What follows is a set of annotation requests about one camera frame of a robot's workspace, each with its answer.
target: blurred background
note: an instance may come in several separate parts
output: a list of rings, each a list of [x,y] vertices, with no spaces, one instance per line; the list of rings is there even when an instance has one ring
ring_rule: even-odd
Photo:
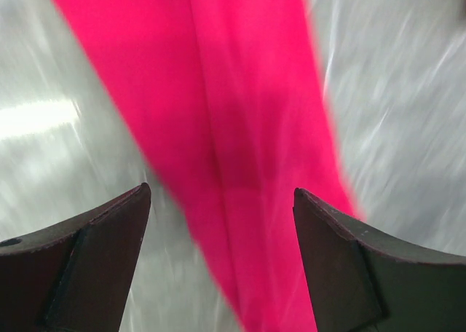
[[[466,255],[466,0],[307,3],[368,222]],[[239,330],[51,0],[0,0],[0,161],[0,241],[148,181],[153,208],[121,331]]]

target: pink fabric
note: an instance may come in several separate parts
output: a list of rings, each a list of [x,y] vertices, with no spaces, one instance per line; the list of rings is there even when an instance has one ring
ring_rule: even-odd
[[[302,0],[55,2],[245,329],[316,331],[293,190],[352,207]]]

